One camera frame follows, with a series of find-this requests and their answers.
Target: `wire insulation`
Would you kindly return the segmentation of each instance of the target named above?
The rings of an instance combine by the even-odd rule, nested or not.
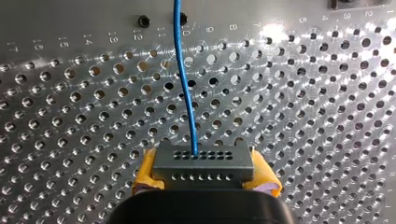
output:
[[[190,124],[190,133],[191,133],[191,153],[192,155],[198,155],[198,140],[196,136],[195,117],[192,108],[192,101],[189,91],[188,80],[186,76],[186,70],[184,68],[183,48],[181,45],[180,14],[181,14],[181,0],[175,0],[174,39],[175,39],[178,72],[180,73],[181,87],[183,88],[184,91],[184,100],[186,101],[187,112],[189,114],[189,124]]]

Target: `perforated metal panel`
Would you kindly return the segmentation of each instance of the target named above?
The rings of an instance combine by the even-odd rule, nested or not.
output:
[[[3,2],[2,222],[104,223],[130,196],[143,149],[189,143],[172,5]],[[392,223],[394,4],[183,7],[200,143],[259,150],[302,223]]]

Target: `hole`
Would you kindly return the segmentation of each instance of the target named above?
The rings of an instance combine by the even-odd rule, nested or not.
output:
[[[186,57],[184,59],[184,65],[186,65],[186,67],[191,67],[193,63],[194,59],[192,57]]]
[[[375,27],[375,29],[374,29],[374,32],[376,33],[376,34],[379,34],[379,33],[381,33],[381,31],[382,31],[382,28],[381,27]]]
[[[388,59],[384,59],[381,61],[381,66],[382,67],[387,67],[389,65],[389,60]]]
[[[383,89],[385,87],[387,87],[387,81],[386,80],[381,80],[378,82],[378,87]]]
[[[214,64],[216,62],[217,58],[214,54],[209,54],[206,58],[206,62],[209,64]]]
[[[101,112],[99,114],[99,120],[101,121],[106,121],[108,118],[110,118],[110,115],[107,112]]]
[[[202,45],[198,45],[196,48],[195,48],[195,50],[196,50],[196,52],[197,53],[202,53],[203,51],[204,51],[204,46],[202,46]]]
[[[72,101],[72,102],[78,102],[79,100],[81,100],[81,94],[79,94],[78,92],[72,92],[71,94],[70,94],[70,100]]]
[[[319,48],[320,51],[327,51],[328,49],[329,45],[327,43],[322,43]]]
[[[142,93],[145,94],[145,95],[149,94],[149,93],[151,92],[151,87],[150,87],[150,85],[144,85],[144,86],[142,86],[141,91],[142,91]]]
[[[295,61],[294,59],[288,59],[288,65],[294,65]]]
[[[122,115],[123,118],[128,119],[128,118],[130,118],[132,116],[132,110],[125,109],[125,110],[122,111],[121,115]]]
[[[90,74],[91,76],[98,76],[100,74],[100,68],[93,66],[90,68]]]
[[[253,51],[252,57],[253,57],[254,59],[260,59],[260,58],[262,57],[262,51],[261,51],[261,50],[255,50],[255,51]]]
[[[168,107],[166,107],[166,110],[168,111],[169,114],[174,114],[177,108],[175,105],[169,105]]]
[[[347,63],[341,63],[340,71],[345,72],[348,69]]]
[[[298,51],[299,53],[301,53],[301,54],[305,54],[305,53],[306,53],[306,50],[307,50],[306,45],[300,45],[300,46],[297,48],[297,51]]]
[[[241,126],[242,125],[242,119],[241,118],[235,118],[234,120],[233,120],[233,125],[235,126],[235,127],[239,127],[239,126]]]
[[[218,50],[225,50],[227,49],[227,43],[221,42],[218,44]]]
[[[103,99],[103,98],[106,96],[106,94],[105,94],[105,92],[102,91],[102,90],[97,90],[97,91],[95,91],[95,93],[93,94],[93,96],[94,96],[96,99],[100,100],[100,99]]]
[[[232,63],[234,63],[234,62],[236,62],[237,60],[239,60],[239,54],[236,53],[236,52],[232,52],[228,58],[230,59],[230,61],[231,61]]]
[[[128,90],[126,88],[124,88],[124,87],[119,88],[119,96],[120,97],[124,97],[126,95],[128,95]]]
[[[338,37],[338,36],[339,36],[338,31],[333,31],[333,32],[332,32],[332,37],[333,37],[333,38],[336,38],[336,37]]]
[[[158,81],[158,80],[161,79],[161,75],[159,73],[154,73],[152,75],[152,79],[155,80],[155,81]]]
[[[315,33],[312,33],[311,36],[309,36],[309,38],[310,38],[311,40],[316,40],[316,39],[318,38],[318,35],[315,34]]]
[[[236,84],[238,84],[238,83],[240,83],[241,82],[241,77],[239,77],[239,76],[237,76],[237,75],[233,75],[232,77],[231,77],[231,83],[233,84],[233,85],[236,85]]]
[[[322,65],[322,66],[319,68],[319,72],[320,72],[321,74],[327,73],[327,66]]]
[[[238,106],[242,104],[242,99],[240,97],[235,96],[233,98],[233,105]]]
[[[64,76],[65,76],[66,78],[73,79],[73,78],[76,77],[76,71],[73,70],[73,69],[68,68],[68,69],[66,69],[66,70],[64,71]]]
[[[180,12],[180,25],[184,26],[187,24],[188,21],[188,17],[186,14],[184,14],[184,12]]]
[[[151,49],[151,50],[149,51],[149,56],[150,56],[151,58],[155,58],[155,57],[157,57],[157,55],[158,55],[157,50]]]
[[[114,65],[113,67],[113,71],[115,74],[119,75],[121,73],[123,73],[125,70],[124,66],[120,63],[117,63],[116,65]]]
[[[297,76],[303,77],[303,76],[305,76],[305,74],[306,74],[305,68],[299,68],[299,69],[297,70]]]
[[[163,88],[166,91],[171,91],[174,88],[174,85],[172,83],[170,83],[170,82],[167,82],[167,83],[165,83],[165,85],[163,85]]]
[[[211,87],[216,87],[218,84],[219,84],[219,81],[218,81],[217,78],[212,77],[212,78],[209,79],[209,85]]]
[[[277,48],[276,49],[276,55],[277,56],[283,56],[285,54],[285,50],[283,48]]]
[[[344,40],[344,42],[341,44],[341,49],[349,49],[349,41]]]
[[[189,80],[187,84],[189,85],[190,89],[192,89],[196,85],[194,80]]]
[[[219,100],[212,100],[212,102],[210,102],[210,105],[213,107],[213,108],[218,108],[219,106],[220,106],[220,101]]]
[[[385,36],[384,39],[382,40],[382,43],[384,45],[389,45],[392,42],[392,38],[390,36]]]
[[[367,48],[367,47],[369,47],[369,46],[371,45],[371,40],[370,40],[369,38],[364,38],[364,39],[361,41],[361,45],[362,45],[364,48]]]
[[[137,64],[137,69],[140,72],[146,72],[149,69],[149,64],[147,62],[139,62]]]

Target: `blue wire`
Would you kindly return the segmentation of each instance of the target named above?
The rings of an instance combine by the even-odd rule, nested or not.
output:
[[[187,83],[186,70],[184,68],[184,63],[183,63],[184,60],[183,60],[183,48],[181,46],[180,14],[181,14],[181,0],[175,0],[174,39],[175,39],[178,72],[180,73],[181,87],[183,88],[184,91],[184,100],[186,101],[187,112],[189,114],[192,155],[198,155],[198,140],[197,140],[196,128],[195,128],[195,117],[194,117],[194,111],[192,109],[189,85]]]

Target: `printed number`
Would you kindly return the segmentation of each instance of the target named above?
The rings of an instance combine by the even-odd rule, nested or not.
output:
[[[36,50],[42,50],[43,48],[44,48],[44,46],[42,46],[42,45],[35,45]]]
[[[238,29],[238,26],[236,24],[230,25],[230,30],[236,30]]]
[[[344,19],[348,20],[352,17],[352,15],[350,13],[345,13],[344,14]]]
[[[119,39],[117,37],[110,37],[110,43],[114,44],[119,42]]]
[[[191,31],[183,31],[183,35],[190,35]]]
[[[13,49],[9,49],[9,51],[18,52],[19,50],[18,50],[18,47],[15,47],[15,48],[13,48]]]
[[[143,36],[142,35],[134,35],[134,40],[142,40]]]
[[[59,43],[59,46],[61,47],[61,48],[69,48],[70,46],[69,46],[69,42],[61,42],[61,43]]]

